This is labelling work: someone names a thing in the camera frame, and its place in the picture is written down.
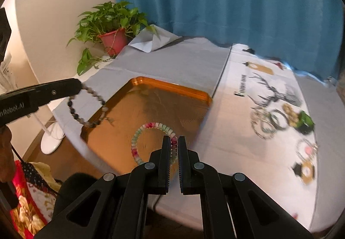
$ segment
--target silver screw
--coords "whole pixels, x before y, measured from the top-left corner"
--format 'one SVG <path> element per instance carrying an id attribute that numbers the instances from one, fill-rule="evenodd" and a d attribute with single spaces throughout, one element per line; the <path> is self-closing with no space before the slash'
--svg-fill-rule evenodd
<path id="1" fill-rule="evenodd" d="M 156 166 L 156 165 L 155 165 L 154 163 L 152 163 L 152 162 L 147 162 L 147 163 L 145 164 L 145 168 L 146 168 L 146 169 L 153 169 L 155 166 Z"/>
<path id="2" fill-rule="evenodd" d="M 112 173 L 107 173 L 107 174 L 105 174 L 105 175 L 103 176 L 103 179 L 104 179 L 105 181 L 109 182 L 109 181 L 111 181 L 111 180 L 114 179 L 114 174 L 112 174 Z"/>
<path id="3" fill-rule="evenodd" d="M 197 162 L 197 163 L 194 164 L 194 168 L 195 168 L 195 169 L 201 170 L 201 169 L 203 169 L 204 167 L 205 167 L 205 165 L 204 165 L 203 163 L 201 163 L 201 162 Z"/>
<path id="4" fill-rule="evenodd" d="M 238 180 L 239 182 L 242 182 L 246 179 L 246 176 L 243 175 L 242 173 L 237 173 L 235 174 L 235 179 Z"/>

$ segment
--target tray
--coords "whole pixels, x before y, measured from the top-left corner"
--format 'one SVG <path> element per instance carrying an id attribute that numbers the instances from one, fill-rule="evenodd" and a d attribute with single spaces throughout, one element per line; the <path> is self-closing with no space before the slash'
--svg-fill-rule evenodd
<path id="1" fill-rule="evenodd" d="M 177 137 L 185 136 L 189 148 L 211 103 L 211 97 L 203 91 L 147 77 L 133 78 L 106 103 L 106 116 L 113 122 L 104 120 L 93 129 L 83 127 L 81 137 L 116 172 L 126 174 L 137 166 L 130 147 L 132 136 L 141 125 L 163 123 Z M 101 109 L 89 121 L 100 115 Z M 162 147 L 163 136 L 164 132 L 158 129 L 147 129 L 140 135 L 137 147 L 144 162 L 151 152 Z M 177 165 L 171 168 L 171 175 L 176 169 Z"/>

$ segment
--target blue curtain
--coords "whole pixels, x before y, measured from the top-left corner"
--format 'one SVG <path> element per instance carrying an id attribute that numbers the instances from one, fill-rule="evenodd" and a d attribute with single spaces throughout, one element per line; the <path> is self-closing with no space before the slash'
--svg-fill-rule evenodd
<path id="1" fill-rule="evenodd" d="M 334 72 L 343 35 L 341 0 L 127 0 L 177 35 L 244 43 L 322 79 Z"/>

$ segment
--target white round lamp base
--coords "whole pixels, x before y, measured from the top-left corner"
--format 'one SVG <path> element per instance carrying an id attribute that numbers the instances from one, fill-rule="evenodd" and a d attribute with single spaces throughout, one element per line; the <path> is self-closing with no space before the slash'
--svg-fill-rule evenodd
<path id="1" fill-rule="evenodd" d="M 54 122 L 49 126 L 48 131 L 51 135 L 44 132 L 41 140 L 41 151 L 46 155 L 53 153 L 59 147 L 64 138 L 64 132 L 57 122 Z"/>

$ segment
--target pink bead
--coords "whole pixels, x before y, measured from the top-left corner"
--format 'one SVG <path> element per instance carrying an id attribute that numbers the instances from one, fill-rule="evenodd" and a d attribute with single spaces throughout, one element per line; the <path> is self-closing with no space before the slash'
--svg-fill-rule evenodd
<path id="1" fill-rule="evenodd" d="M 305 148 L 304 148 L 304 151 L 305 151 L 305 153 L 307 154 L 307 155 L 311 155 L 311 154 L 313 154 L 313 149 L 312 149 L 312 147 L 310 147 L 310 146 L 306 146 Z"/>

